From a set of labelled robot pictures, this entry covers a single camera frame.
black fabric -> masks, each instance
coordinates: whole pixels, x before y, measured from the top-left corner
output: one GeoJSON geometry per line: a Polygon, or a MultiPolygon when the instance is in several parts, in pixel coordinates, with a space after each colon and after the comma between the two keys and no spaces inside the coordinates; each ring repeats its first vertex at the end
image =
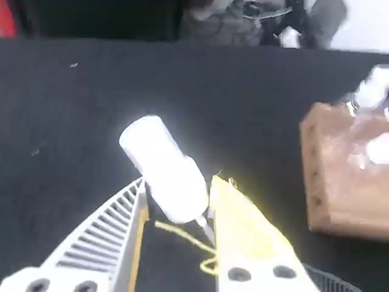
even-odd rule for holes
{"type": "MultiPolygon", "coordinates": [[[[158,114],[207,180],[234,177],[301,261],[387,290],[387,244],[308,231],[298,123],[389,56],[85,40],[1,41],[0,58],[1,276],[38,266],[138,177],[118,138],[158,114]]],[[[148,224],[137,290],[213,291],[207,257],[148,224]]]]}

white glue bottle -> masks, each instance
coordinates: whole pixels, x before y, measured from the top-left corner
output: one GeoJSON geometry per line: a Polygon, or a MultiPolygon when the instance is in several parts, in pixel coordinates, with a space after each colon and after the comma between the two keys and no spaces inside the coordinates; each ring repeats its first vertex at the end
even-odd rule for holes
{"type": "Polygon", "coordinates": [[[346,102],[350,115],[355,116],[358,111],[380,107],[387,98],[388,90],[389,65],[376,65],[368,78],[362,80],[357,90],[350,94],[346,102]]]}
{"type": "Polygon", "coordinates": [[[202,215],[209,200],[205,179],[195,161],[181,152],[162,120],[142,117],[124,130],[119,144],[167,218],[177,224],[196,220],[214,243],[214,233],[202,215]]]}

hole in wooden block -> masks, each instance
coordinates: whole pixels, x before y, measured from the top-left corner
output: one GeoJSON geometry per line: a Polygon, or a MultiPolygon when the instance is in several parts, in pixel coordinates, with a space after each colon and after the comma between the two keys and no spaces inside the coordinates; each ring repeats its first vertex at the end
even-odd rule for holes
{"type": "Polygon", "coordinates": [[[311,137],[315,132],[315,126],[310,126],[308,128],[308,137],[311,137]]]}
{"type": "Polygon", "coordinates": [[[319,207],[319,206],[321,206],[322,205],[322,199],[320,199],[318,196],[314,196],[313,197],[313,200],[314,200],[314,204],[315,204],[315,206],[317,206],[317,207],[319,207]]]}

wooden block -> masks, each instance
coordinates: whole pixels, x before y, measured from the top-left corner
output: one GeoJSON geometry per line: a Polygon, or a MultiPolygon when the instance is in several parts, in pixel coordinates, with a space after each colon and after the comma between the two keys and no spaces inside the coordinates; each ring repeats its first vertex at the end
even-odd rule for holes
{"type": "Polygon", "coordinates": [[[360,164],[368,141],[385,132],[384,116],[312,107],[300,124],[310,230],[389,240],[389,165],[360,164]]]}

gripper mounting hole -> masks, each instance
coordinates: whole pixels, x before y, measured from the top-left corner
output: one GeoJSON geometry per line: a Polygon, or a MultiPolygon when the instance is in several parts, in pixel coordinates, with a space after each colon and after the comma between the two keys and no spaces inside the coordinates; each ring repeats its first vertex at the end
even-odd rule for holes
{"type": "Polygon", "coordinates": [[[45,292],[49,289],[50,281],[48,279],[38,279],[30,283],[26,292],[45,292]]]}
{"type": "Polygon", "coordinates": [[[96,292],[97,284],[93,281],[85,281],[75,287],[74,292],[96,292]]]}
{"type": "Polygon", "coordinates": [[[248,270],[242,268],[232,268],[228,273],[231,281],[246,282],[251,280],[251,274],[248,270]]]}
{"type": "Polygon", "coordinates": [[[297,277],[296,272],[287,266],[276,266],[273,273],[277,278],[293,279],[297,277]]]}

